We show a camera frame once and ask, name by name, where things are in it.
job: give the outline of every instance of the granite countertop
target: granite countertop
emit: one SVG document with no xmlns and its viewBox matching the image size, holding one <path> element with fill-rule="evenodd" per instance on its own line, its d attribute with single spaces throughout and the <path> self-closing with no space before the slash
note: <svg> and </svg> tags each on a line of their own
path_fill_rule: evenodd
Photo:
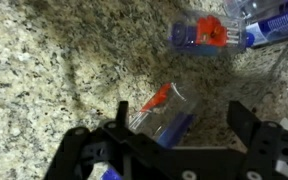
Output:
<svg viewBox="0 0 288 180">
<path fill-rule="evenodd" d="M 220 3 L 0 0 L 0 179 L 41 179 L 66 130 L 96 128 L 120 100 L 134 114 L 169 81 L 205 100 L 184 145 L 243 149 L 225 123 L 229 100 L 263 120 L 288 118 L 288 42 L 235 58 L 167 50 L 175 12 L 223 13 Z"/>
</svg>

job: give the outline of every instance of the speckled granite surface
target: speckled granite surface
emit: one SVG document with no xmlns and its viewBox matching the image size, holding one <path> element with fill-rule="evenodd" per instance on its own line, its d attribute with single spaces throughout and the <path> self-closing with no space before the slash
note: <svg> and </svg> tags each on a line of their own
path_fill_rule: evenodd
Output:
<svg viewBox="0 0 288 180">
<path fill-rule="evenodd" d="M 167 24 L 184 8 L 223 13 L 218 0 L 0 0 L 0 179 L 41 179 L 67 129 L 94 129 L 120 100 L 132 114 L 168 81 L 205 99 L 184 145 L 242 148 L 228 100 L 288 118 L 288 42 L 235 58 L 173 54 Z"/>
</svg>

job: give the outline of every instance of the plastic bottle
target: plastic bottle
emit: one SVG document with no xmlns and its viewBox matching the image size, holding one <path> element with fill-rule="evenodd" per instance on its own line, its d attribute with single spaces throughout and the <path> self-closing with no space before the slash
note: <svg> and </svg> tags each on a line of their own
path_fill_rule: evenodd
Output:
<svg viewBox="0 0 288 180">
<path fill-rule="evenodd" d="M 287 39 L 288 12 L 248 25 L 246 31 L 254 36 L 252 46 Z"/>
<path fill-rule="evenodd" d="M 224 0 L 223 6 L 229 17 L 246 19 L 249 24 L 288 11 L 288 0 Z"/>
<path fill-rule="evenodd" d="M 172 49 L 200 56 L 235 54 L 253 43 L 243 19 L 202 11 L 185 11 L 177 16 L 168 40 Z"/>
<path fill-rule="evenodd" d="M 200 98 L 192 88 L 179 83 L 166 83 L 146 103 L 130 122 L 135 134 L 144 133 L 160 145 L 172 148 L 196 119 Z M 102 180 L 121 180 L 113 169 L 108 169 Z"/>
</svg>

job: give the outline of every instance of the plastic cap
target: plastic cap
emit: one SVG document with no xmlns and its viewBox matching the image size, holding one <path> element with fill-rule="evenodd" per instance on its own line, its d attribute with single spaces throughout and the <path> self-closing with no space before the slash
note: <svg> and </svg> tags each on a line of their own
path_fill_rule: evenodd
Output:
<svg viewBox="0 0 288 180">
<path fill-rule="evenodd" d="M 255 41 L 255 37 L 252 33 L 247 32 L 246 34 L 246 47 L 252 47 Z"/>
</svg>

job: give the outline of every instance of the screw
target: screw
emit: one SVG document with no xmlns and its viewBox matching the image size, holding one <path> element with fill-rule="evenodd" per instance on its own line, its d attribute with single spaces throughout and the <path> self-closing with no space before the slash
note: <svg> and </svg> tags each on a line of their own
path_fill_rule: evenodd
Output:
<svg viewBox="0 0 288 180">
<path fill-rule="evenodd" d="M 186 170 L 182 173 L 182 178 L 184 180 L 196 180 L 196 174 L 193 171 Z"/>
<path fill-rule="evenodd" d="M 277 124 L 274 123 L 274 122 L 269 122 L 268 125 L 271 126 L 271 127 L 277 127 Z"/>
<path fill-rule="evenodd" d="M 113 129 L 116 128 L 116 124 L 114 122 L 111 122 L 107 125 L 107 127 Z"/>
<path fill-rule="evenodd" d="M 249 180 L 262 180 L 262 176 L 255 171 L 248 171 L 246 176 Z"/>
<path fill-rule="evenodd" d="M 75 131 L 75 134 L 76 134 L 76 135 L 81 135 L 81 134 L 83 134 L 84 132 L 85 132 L 85 129 L 78 129 L 78 130 Z"/>
</svg>

